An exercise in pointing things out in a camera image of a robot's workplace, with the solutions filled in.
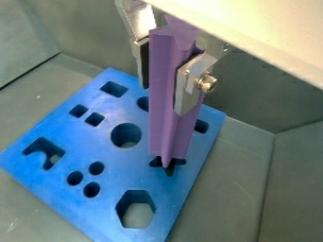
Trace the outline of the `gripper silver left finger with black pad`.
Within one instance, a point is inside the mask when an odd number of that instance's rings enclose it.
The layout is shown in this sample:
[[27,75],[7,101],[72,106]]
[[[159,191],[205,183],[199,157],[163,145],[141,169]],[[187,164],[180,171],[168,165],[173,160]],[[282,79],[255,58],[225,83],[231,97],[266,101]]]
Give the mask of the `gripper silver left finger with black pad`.
[[152,7],[143,0],[115,0],[123,19],[132,56],[136,59],[137,77],[144,89],[149,87],[149,31],[156,28]]

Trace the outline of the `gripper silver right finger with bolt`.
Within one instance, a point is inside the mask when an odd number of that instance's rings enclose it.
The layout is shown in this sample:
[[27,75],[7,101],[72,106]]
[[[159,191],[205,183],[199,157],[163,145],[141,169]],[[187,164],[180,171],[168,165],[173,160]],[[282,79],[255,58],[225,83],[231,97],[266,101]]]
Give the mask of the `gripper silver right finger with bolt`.
[[196,35],[196,47],[201,53],[192,55],[176,70],[173,111],[180,116],[196,106],[199,96],[215,90],[219,79],[212,70],[231,50],[228,43],[203,30]]

